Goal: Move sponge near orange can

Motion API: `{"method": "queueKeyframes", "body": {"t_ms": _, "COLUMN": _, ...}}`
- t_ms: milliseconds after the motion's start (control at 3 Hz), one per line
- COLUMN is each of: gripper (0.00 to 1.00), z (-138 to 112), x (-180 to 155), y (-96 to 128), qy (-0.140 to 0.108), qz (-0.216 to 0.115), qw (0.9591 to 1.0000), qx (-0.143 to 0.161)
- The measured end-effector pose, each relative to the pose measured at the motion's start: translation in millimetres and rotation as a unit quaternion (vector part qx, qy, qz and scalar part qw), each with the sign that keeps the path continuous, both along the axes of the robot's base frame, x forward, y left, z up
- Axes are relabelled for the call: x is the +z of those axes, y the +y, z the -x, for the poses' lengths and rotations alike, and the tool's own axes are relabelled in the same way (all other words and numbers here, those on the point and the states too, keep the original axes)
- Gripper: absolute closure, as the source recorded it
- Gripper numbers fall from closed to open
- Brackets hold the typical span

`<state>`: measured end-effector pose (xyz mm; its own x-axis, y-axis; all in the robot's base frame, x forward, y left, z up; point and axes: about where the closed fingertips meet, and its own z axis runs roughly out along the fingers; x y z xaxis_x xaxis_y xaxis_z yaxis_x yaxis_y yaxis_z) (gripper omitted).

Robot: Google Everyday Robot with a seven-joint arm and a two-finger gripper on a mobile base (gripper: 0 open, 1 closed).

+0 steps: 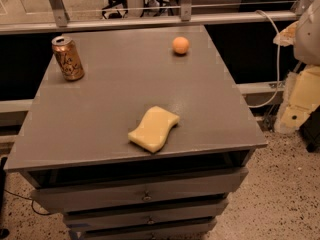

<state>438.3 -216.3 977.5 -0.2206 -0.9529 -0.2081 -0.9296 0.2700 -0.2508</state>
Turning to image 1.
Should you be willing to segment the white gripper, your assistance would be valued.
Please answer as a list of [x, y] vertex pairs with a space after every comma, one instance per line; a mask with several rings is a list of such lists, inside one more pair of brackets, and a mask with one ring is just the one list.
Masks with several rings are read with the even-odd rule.
[[320, 67], [306, 65], [300, 73], [290, 72], [285, 81], [283, 102], [274, 129], [291, 134], [298, 130], [320, 106]]

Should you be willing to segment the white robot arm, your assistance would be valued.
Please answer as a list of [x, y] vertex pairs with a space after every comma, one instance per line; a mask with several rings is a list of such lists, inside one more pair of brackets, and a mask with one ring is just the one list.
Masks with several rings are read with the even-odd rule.
[[320, 0], [314, 0], [300, 19], [276, 35], [273, 42], [293, 46], [294, 57], [305, 65], [285, 80], [283, 101], [274, 128], [290, 134], [320, 106]]

